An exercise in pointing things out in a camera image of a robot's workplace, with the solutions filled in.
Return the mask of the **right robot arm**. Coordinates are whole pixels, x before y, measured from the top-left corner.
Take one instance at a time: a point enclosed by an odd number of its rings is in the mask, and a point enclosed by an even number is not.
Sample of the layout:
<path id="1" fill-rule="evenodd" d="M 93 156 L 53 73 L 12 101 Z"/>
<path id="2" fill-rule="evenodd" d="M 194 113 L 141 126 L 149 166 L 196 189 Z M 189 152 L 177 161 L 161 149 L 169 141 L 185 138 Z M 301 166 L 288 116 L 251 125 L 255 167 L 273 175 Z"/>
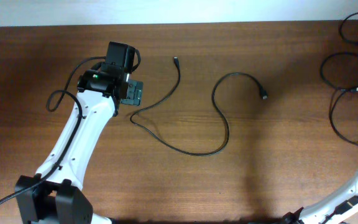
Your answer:
<path id="1" fill-rule="evenodd" d="M 321 201 L 295 213 L 289 212 L 280 223 L 289 224 L 333 224 L 342 223 L 358 212 L 358 170 L 335 192 Z"/>

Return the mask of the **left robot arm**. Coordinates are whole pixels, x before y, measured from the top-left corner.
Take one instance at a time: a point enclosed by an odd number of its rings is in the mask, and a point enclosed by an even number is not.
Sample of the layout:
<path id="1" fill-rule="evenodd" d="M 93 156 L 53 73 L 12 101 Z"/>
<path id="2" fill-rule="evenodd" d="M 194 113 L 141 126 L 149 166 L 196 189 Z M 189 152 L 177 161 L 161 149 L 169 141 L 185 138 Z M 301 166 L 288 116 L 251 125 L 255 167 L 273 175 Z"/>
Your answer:
<path id="1" fill-rule="evenodd" d="M 22 175 L 16 183 L 23 223 L 115 222 L 95 214 L 82 193 L 83 181 L 96 143 L 119 105 L 140 105 L 143 84 L 129 77 L 141 57 L 130 45 L 110 42 L 98 61 L 79 77 L 71 115 L 51 153 L 33 177 Z"/>

